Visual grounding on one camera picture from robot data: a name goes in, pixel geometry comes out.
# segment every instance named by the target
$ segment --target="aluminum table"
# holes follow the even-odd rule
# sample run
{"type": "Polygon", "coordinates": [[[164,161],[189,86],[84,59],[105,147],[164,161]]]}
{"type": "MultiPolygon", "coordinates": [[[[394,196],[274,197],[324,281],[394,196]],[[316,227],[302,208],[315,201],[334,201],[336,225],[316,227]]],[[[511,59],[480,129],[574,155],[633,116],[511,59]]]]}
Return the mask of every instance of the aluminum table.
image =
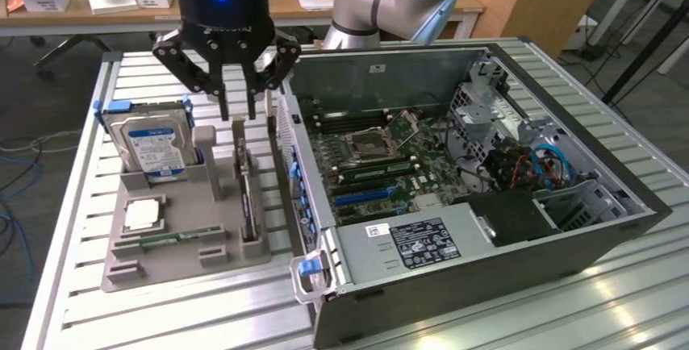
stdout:
{"type": "MultiPolygon", "coordinates": [[[[530,43],[495,42],[630,171],[673,208],[641,238],[578,275],[492,299],[342,347],[394,349],[689,348],[689,175],[530,43]]],[[[247,113],[239,68],[225,69],[233,115],[247,113]]],[[[531,117],[543,112],[511,82],[531,117]]],[[[107,53],[93,99],[161,102],[185,88],[147,52],[107,53]]],[[[192,95],[196,124],[219,130],[215,155],[232,153],[229,123],[192,95]]],[[[247,123],[257,155],[272,261],[248,269],[105,294],[103,274],[120,159],[88,115],[22,349],[310,348],[308,312],[291,295],[291,245],[270,155],[264,109],[247,123]]]]}

